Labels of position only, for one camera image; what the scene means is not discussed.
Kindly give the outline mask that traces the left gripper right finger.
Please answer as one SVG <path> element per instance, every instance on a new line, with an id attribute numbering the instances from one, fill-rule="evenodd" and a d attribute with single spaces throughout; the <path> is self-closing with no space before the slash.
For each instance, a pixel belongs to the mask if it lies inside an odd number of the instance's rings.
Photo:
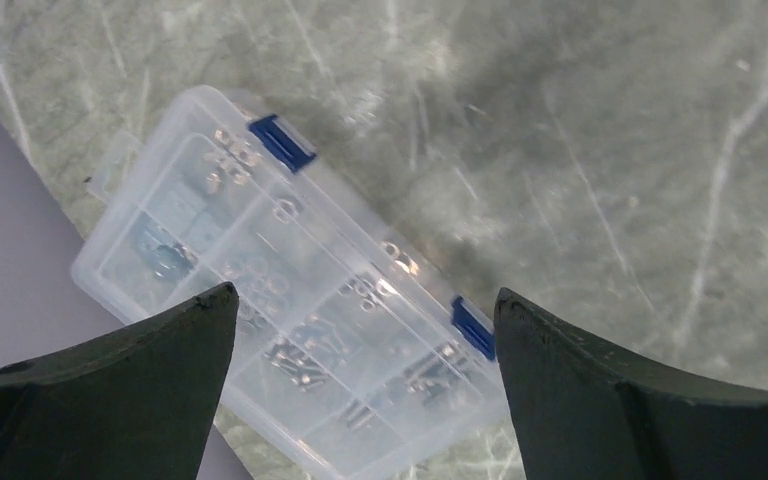
<path id="1" fill-rule="evenodd" d="M 683 371 L 497 295 L 497 360 L 530 479 L 768 479 L 768 390 Z"/>

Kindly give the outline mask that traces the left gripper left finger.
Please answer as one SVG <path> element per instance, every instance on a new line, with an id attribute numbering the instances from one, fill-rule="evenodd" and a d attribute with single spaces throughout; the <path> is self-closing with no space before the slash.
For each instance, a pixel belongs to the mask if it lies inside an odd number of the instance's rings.
<path id="1" fill-rule="evenodd" d="M 224 282 L 164 312 L 0 368 L 0 479 L 193 479 L 234 347 Z"/>

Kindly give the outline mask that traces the clear plastic screw box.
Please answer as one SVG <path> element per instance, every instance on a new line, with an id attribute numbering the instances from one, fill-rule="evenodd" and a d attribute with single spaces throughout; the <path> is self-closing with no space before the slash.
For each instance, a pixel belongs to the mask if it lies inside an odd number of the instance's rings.
<path id="1" fill-rule="evenodd" d="M 222 405 L 318 479 L 387 479 L 508 412 L 491 321 L 244 90 L 114 137 L 75 283 L 131 324 L 239 296 Z"/>

